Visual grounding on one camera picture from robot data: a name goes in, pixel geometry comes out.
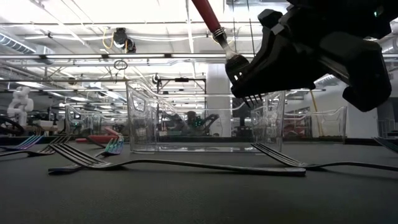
fluorescent light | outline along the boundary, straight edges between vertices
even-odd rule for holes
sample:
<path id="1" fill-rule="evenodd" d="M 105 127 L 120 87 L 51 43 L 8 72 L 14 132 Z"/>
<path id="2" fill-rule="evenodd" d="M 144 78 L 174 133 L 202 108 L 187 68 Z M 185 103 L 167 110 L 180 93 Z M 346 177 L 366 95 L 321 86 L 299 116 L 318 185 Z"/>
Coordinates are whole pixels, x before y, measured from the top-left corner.
<path id="1" fill-rule="evenodd" d="M 38 83 L 33 83 L 33 82 L 17 82 L 18 84 L 29 86 L 32 88 L 44 88 L 45 86 L 38 84 Z"/>
<path id="2" fill-rule="evenodd" d="M 71 97 L 72 100 L 76 100 L 76 101 L 88 101 L 86 98 L 83 97 L 77 97 L 77 96 L 73 96 Z"/>
<path id="3" fill-rule="evenodd" d="M 49 92 L 51 95 L 54 95 L 54 96 L 59 96 L 59 97 L 64 97 L 64 96 L 62 96 L 61 94 L 59 94 L 59 93 L 52 93 L 52 92 Z"/>
<path id="4" fill-rule="evenodd" d="M 0 59 L 40 59 L 38 55 L 0 55 Z"/>
<path id="5" fill-rule="evenodd" d="M 384 56 L 384 58 L 396 58 L 396 57 L 398 57 L 398 54 L 385 54 L 383 56 Z"/>
<path id="6" fill-rule="evenodd" d="M 304 90 L 291 90 L 291 91 L 296 91 L 296 92 L 298 92 L 298 91 L 311 91 L 311 90 L 304 89 Z M 323 90 L 321 90 L 321 89 L 316 89 L 316 90 L 312 90 L 312 91 L 326 91 L 326 90 L 325 90 L 325 89 L 323 89 Z"/>
<path id="7" fill-rule="evenodd" d="M 172 54 L 172 58 L 225 58 L 225 54 Z"/>
<path id="8" fill-rule="evenodd" d="M 43 90 L 43 91 L 51 91 L 51 92 L 63 92 L 63 91 L 73 91 L 73 90 Z"/>
<path id="9" fill-rule="evenodd" d="M 164 54 L 112 54 L 109 58 L 164 58 Z"/>
<path id="10" fill-rule="evenodd" d="M 63 58 L 102 58 L 101 55 L 47 55 L 49 59 L 63 59 Z"/>
<path id="11" fill-rule="evenodd" d="M 101 90 L 80 89 L 80 90 L 77 90 L 77 91 L 101 91 Z"/>

ceiling pipe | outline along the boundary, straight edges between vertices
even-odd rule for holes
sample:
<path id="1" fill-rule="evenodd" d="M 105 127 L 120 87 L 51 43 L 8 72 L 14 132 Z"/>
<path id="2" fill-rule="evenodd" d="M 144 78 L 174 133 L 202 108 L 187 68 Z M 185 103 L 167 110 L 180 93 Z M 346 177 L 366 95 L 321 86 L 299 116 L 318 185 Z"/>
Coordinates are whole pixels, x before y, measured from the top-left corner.
<path id="1" fill-rule="evenodd" d="M 205 60 L 195 60 L 196 62 L 206 62 Z M 170 60 L 167 63 L 150 63 L 150 62 L 145 62 L 145 63 L 136 63 L 136 62 L 126 62 L 127 65 L 129 66 L 172 66 L 175 65 L 176 63 L 184 63 L 184 62 L 191 62 L 191 60 Z M 223 63 L 224 60 L 215 60 L 213 63 Z M 19 62 L 10 62 L 10 64 L 13 65 L 20 65 L 21 61 Z M 111 66 L 113 67 L 114 62 L 55 62 L 51 65 L 47 64 L 42 64 L 42 63 L 33 63 L 33 62 L 27 62 L 24 63 L 24 67 L 106 67 L 106 66 Z"/>
<path id="2" fill-rule="evenodd" d="M 92 24 L 90 22 L 85 22 L 83 23 L 83 26 L 87 27 L 109 27 L 110 29 L 112 28 L 117 28 L 117 27 L 122 27 L 122 26 L 128 26 L 128 25 L 168 25 L 168 24 L 175 24 L 175 25 L 185 25 L 187 22 L 103 22 L 103 23 L 96 23 Z M 191 24 L 204 24 L 205 22 L 203 21 L 192 21 Z M 230 24 L 233 25 L 234 22 L 232 21 L 224 21 L 220 22 L 220 24 Z M 255 25 L 260 25 L 260 22 L 252 22 L 252 24 Z M 75 26 L 80 26 L 81 23 L 64 23 L 65 26 L 67 27 L 75 27 Z M 242 22 L 235 22 L 235 25 L 249 25 L 249 21 L 242 21 Z M 0 23 L 1 27 L 31 27 L 32 29 L 38 28 L 38 27 L 58 27 L 59 24 L 56 23 L 21 23 L 21 22 L 2 22 Z"/>

cable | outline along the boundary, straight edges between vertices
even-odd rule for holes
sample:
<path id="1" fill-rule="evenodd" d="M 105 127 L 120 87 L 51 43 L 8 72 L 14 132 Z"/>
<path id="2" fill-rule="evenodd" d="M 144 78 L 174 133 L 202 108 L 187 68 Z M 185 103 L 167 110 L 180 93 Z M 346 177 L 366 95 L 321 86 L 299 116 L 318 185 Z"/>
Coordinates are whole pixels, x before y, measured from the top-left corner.
<path id="1" fill-rule="evenodd" d="M 312 90 L 310 90 L 310 93 L 311 93 L 311 97 L 312 97 L 313 107 L 315 108 L 315 112 L 317 113 L 318 112 L 317 103 L 315 102 L 315 97 L 313 96 Z M 318 123 L 319 134 L 320 134 L 320 136 L 323 136 L 322 124 L 319 123 L 318 116 L 316 116 L 316 118 L 317 118 L 317 123 Z"/>
<path id="2" fill-rule="evenodd" d="M 109 73 L 112 74 L 112 70 L 114 70 L 114 69 L 115 68 L 112 68 L 111 70 L 109 70 L 109 72 L 107 72 L 105 75 L 103 75 L 99 80 L 95 81 L 94 84 L 101 81 L 107 74 L 109 74 Z"/>
<path id="3" fill-rule="evenodd" d="M 103 37 L 102 37 L 102 44 L 103 44 L 104 47 L 106 47 L 107 49 L 111 49 L 112 46 L 113 46 L 113 36 L 114 36 L 114 32 L 112 33 L 112 40 L 111 40 L 111 46 L 110 46 L 110 47 L 108 47 L 108 46 L 105 44 L 105 33 L 106 33 L 106 29 L 104 29 L 104 35 L 103 35 Z"/>
<path id="4" fill-rule="evenodd" d="M 253 29 L 251 27 L 249 0 L 246 0 L 246 2 L 248 4 L 248 14 L 249 14 L 250 33 L 251 33 L 251 44 L 252 44 L 252 47 L 253 47 L 253 56 L 256 56 L 256 50 L 254 49 Z"/>
<path id="5" fill-rule="evenodd" d="M 236 40 L 236 29 L 235 29 L 235 6 L 234 6 L 234 1 L 232 0 L 232 14 L 233 14 L 233 24 L 234 24 L 234 39 Z M 235 45 L 235 52 L 238 52 L 237 46 L 236 46 L 236 41 L 234 43 Z"/>

pillar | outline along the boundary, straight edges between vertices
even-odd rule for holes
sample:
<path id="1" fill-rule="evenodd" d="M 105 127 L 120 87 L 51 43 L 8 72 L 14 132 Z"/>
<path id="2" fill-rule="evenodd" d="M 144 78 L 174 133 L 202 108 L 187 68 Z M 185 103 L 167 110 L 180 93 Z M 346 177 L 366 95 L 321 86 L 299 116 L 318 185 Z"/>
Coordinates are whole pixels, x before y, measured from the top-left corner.
<path id="1" fill-rule="evenodd" d="M 207 94 L 231 94 L 230 81 L 225 72 L 223 64 L 209 64 L 206 80 Z M 220 116 L 211 126 L 210 134 L 218 133 L 220 137 L 231 137 L 231 111 L 217 110 L 231 108 L 230 97 L 207 97 L 207 108 L 213 109 L 207 111 L 206 115 L 218 114 Z"/>

red handle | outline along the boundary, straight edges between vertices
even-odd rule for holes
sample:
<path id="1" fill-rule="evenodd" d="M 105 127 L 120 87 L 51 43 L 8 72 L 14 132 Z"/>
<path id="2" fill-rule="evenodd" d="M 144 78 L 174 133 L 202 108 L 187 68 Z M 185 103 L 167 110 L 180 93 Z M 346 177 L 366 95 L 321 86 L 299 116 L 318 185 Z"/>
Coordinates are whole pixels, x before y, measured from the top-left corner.
<path id="1" fill-rule="evenodd" d="M 196 9 L 198 9 L 199 14 L 205 21 L 210 32 L 214 33 L 221 27 L 220 22 L 218 22 L 218 19 L 207 0 L 192 0 L 192 3 L 195 5 Z"/>

